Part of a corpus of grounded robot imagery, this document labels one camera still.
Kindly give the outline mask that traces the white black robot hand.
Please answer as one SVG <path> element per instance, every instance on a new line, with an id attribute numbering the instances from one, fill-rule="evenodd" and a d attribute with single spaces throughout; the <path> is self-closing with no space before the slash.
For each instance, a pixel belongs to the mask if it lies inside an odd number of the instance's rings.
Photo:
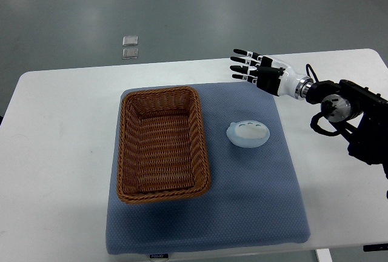
<path id="1" fill-rule="evenodd" d="M 248 58 L 230 57 L 232 61 L 242 64 L 230 66 L 231 71 L 239 73 L 233 74 L 232 78 L 256 84 L 257 88 L 271 95 L 305 98 L 313 84 L 311 77 L 296 73 L 291 65 L 283 61 L 241 49 L 234 49 L 233 52 Z"/>

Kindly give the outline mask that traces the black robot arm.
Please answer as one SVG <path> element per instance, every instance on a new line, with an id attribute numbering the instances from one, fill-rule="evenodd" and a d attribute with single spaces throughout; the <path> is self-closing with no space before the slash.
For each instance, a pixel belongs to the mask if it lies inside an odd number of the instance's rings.
<path id="1" fill-rule="evenodd" d="M 368 165 L 387 170 L 387 100 L 352 81 L 319 81 L 310 64 L 305 74 L 266 55 L 235 49 L 230 66 L 233 78 L 256 85 L 274 96 L 290 96 L 318 104 L 310 127 L 320 135 L 341 135 L 348 154 Z"/>

